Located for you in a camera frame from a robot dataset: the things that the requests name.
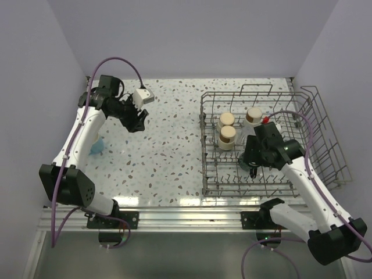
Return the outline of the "dark teal mug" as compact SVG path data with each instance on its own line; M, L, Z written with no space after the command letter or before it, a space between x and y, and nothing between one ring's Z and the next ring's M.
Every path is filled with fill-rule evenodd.
M244 161L244 153L241 153L238 158L239 167L244 171L249 171L251 167Z

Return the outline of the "light blue mug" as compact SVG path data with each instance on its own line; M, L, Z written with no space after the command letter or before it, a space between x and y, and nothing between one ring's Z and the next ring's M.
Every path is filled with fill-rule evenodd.
M90 149L90 155L99 154L104 149L104 142L101 136L98 136Z

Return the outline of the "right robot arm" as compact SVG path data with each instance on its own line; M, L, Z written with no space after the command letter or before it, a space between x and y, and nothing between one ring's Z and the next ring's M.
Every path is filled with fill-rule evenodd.
M315 172L308 152L295 140L285 141L276 124L254 128L247 137L243 161L252 170L259 166L281 171L310 209L307 217L274 198L259 209L258 223L266 228L282 226L307 243L310 253L328 265L357 251L367 232L361 218L353 218L330 194Z

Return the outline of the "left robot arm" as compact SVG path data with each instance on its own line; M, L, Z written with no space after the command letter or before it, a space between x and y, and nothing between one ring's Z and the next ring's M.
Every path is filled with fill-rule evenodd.
M145 87L123 99L119 92L122 83L119 78L102 75L91 93L80 96L75 122L63 148L51 164L42 164L39 170L44 190L53 205L74 205L100 214L100 221L107 228L117 227L121 214L117 202L98 193L93 181L84 173L88 156L109 117L120 120L130 133L144 131L148 112L143 106L155 99Z

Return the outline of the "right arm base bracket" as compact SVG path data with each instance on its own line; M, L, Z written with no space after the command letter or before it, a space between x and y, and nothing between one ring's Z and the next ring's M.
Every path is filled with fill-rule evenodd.
M241 227L243 230L259 230L262 228L260 214L257 211L241 211Z

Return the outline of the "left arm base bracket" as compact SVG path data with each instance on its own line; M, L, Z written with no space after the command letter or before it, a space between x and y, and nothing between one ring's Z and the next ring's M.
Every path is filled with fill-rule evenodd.
M140 213L138 211L119 211L119 219L127 222L127 225L122 222L118 222L117 228L123 230L124 228L130 227L131 230L136 230L138 228L138 223L140 220Z

